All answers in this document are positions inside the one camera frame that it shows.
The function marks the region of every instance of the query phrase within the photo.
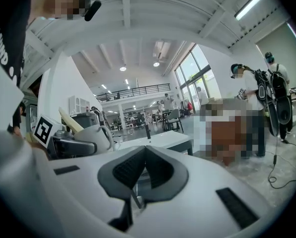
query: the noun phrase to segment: table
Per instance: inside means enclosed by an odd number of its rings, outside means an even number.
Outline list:
[[[187,150],[188,155],[193,156],[192,142],[190,136],[173,130],[151,136],[151,139],[147,139],[146,137],[144,137],[122,143],[117,143],[115,144],[115,147],[116,151],[118,151],[132,146],[140,145],[162,147],[176,152],[183,152]]]
[[[172,112],[172,110],[162,113],[162,124],[163,124],[163,130],[164,131],[166,131],[166,115],[170,114],[171,112]]]

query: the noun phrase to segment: hand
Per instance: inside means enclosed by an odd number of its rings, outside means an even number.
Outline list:
[[[22,138],[21,131],[20,131],[20,128],[18,126],[15,126],[13,128],[13,132],[14,132],[15,135],[17,135],[17,136],[19,136],[19,137]]]

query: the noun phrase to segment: desk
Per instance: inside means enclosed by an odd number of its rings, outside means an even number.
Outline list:
[[[176,152],[188,151],[188,155],[193,156],[192,143],[190,136],[173,130],[158,135],[151,136],[151,139],[139,138],[122,143],[115,144],[116,151],[126,149],[132,146],[152,145],[162,147]]]
[[[168,114],[170,114],[171,112],[172,112],[172,110],[171,111],[168,111],[168,112],[162,113],[162,124],[163,124],[163,130],[164,131],[166,131],[166,116]]]

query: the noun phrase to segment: white cabinet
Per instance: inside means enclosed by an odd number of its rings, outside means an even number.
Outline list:
[[[86,107],[90,110],[89,101],[79,98],[77,96],[69,97],[69,112],[70,115],[85,113]]]

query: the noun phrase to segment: white column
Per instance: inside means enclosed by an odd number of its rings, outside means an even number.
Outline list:
[[[123,129],[127,129],[122,104],[118,104],[118,107],[119,107],[120,119],[122,120]]]

